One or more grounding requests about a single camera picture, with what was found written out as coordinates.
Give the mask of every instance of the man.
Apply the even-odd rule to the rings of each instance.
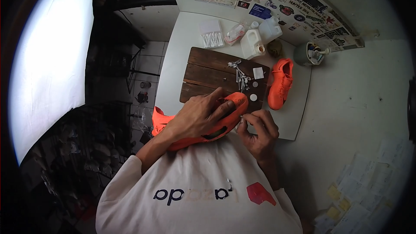
[[[179,139],[204,135],[234,107],[228,101],[212,112],[223,94],[192,97],[128,158],[101,196],[97,233],[302,233],[279,185],[270,112],[244,114],[237,134],[166,152]]]

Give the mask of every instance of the white cloth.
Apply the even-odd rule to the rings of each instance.
[[[229,133],[166,153],[143,176],[140,159],[131,156],[101,196],[97,233],[302,233],[284,189],[273,192],[236,141]],[[250,200],[247,187],[257,182],[275,205]]]

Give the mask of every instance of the orange shoe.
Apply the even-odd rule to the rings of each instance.
[[[275,111],[280,109],[288,98],[289,89],[292,87],[292,60],[280,59],[273,65],[272,75],[275,79],[270,86],[267,102],[269,107]]]
[[[238,122],[240,122],[240,115],[244,114],[247,110],[247,96],[244,93],[235,92],[226,96],[225,98],[218,99],[214,108],[216,109],[226,101],[233,101],[235,104],[235,109],[231,110],[228,114],[221,118],[215,124],[215,126],[210,131],[208,131],[206,135],[202,135],[199,138],[183,138],[171,144],[168,150],[176,151],[182,148],[186,148],[192,144],[214,141],[225,136],[234,127],[236,127]],[[152,135],[156,136],[158,133],[160,133],[166,124],[174,117],[175,116],[165,116],[160,108],[154,107],[152,116],[154,129],[152,131]]]

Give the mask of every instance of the right hand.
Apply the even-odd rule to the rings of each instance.
[[[182,138],[197,138],[206,134],[234,107],[233,101],[227,101],[212,112],[217,99],[225,96],[226,92],[220,87],[211,94],[191,97],[162,132],[169,133],[174,141]]]
[[[258,163],[274,159],[273,147],[279,137],[279,128],[274,123],[268,110],[257,110],[251,114],[242,115],[243,120],[237,128],[237,134],[247,150]],[[247,131],[247,122],[253,125],[257,135]]]

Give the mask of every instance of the wooden board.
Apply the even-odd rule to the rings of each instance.
[[[213,50],[192,47],[185,70],[184,83],[182,84],[179,101],[185,103],[192,96],[209,94],[218,87],[223,87],[228,94],[238,92],[236,69],[228,67],[228,62],[239,59],[236,56]],[[247,76],[252,78],[248,83],[250,89],[243,93],[246,94],[248,99],[250,99],[251,94],[257,95],[257,101],[249,101],[247,112],[257,111],[263,105],[270,68],[244,59],[242,59],[238,67]],[[263,68],[263,72],[265,72],[263,79],[254,80],[253,68],[257,67]],[[252,86],[253,81],[257,81],[258,83],[256,88]]]

